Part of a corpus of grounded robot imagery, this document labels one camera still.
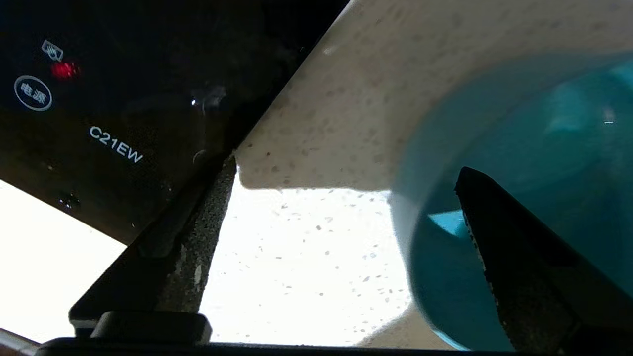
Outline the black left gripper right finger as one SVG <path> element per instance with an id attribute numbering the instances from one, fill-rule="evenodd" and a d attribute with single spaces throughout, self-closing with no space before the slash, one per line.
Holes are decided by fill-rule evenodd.
<path id="1" fill-rule="evenodd" d="M 485 173 L 461 168 L 455 192 L 518 353 L 632 353 L 629 294 Z"/>

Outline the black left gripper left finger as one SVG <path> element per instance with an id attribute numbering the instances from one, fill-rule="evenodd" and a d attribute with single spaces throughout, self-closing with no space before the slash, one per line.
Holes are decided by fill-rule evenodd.
<path id="1" fill-rule="evenodd" d="M 193 175 L 70 308 L 77 337 L 107 312 L 199 311 L 236 173 L 230 154 Z"/>

